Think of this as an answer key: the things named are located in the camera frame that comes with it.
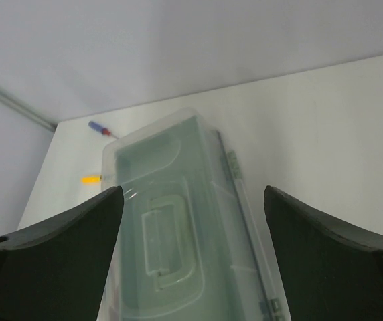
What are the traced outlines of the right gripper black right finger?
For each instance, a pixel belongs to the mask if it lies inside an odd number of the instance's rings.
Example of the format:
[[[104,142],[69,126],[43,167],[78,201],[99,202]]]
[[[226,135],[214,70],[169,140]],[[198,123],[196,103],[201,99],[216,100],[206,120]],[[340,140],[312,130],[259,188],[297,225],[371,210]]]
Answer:
[[[383,235],[272,186],[264,212],[292,320],[383,320]]]

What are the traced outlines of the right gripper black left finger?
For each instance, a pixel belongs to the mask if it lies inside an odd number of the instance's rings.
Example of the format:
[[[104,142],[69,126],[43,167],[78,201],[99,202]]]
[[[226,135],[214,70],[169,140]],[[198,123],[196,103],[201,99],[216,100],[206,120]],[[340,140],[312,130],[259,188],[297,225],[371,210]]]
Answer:
[[[124,197],[111,187],[0,236],[0,320],[95,320]]]

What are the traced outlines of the green toolbox with clear lid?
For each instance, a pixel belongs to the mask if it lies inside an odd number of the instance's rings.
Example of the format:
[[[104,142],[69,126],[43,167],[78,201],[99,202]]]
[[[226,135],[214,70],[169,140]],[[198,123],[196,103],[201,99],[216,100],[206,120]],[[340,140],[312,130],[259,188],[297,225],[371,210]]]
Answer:
[[[99,320],[289,320],[236,155],[185,108],[110,143],[124,208]]]

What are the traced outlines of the yellow handled screwdriver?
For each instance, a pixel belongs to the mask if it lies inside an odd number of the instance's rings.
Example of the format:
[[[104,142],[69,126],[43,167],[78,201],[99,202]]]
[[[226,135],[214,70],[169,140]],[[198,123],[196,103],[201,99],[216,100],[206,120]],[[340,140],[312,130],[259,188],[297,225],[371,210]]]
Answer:
[[[101,175],[86,176],[80,179],[80,182],[82,184],[97,184],[97,183],[100,183],[101,181],[102,181]]]

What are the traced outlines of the blue handled screwdriver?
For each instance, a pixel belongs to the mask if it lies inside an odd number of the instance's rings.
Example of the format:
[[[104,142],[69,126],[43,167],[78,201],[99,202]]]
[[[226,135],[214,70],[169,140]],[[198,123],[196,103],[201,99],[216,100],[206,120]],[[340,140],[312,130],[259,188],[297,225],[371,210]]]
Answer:
[[[94,131],[100,133],[103,136],[111,137],[114,139],[118,139],[118,136],[116,136],[112,131],[110,131],[107,127],[94,122],[94,121],[89,121],[88,126],[93,129]]]

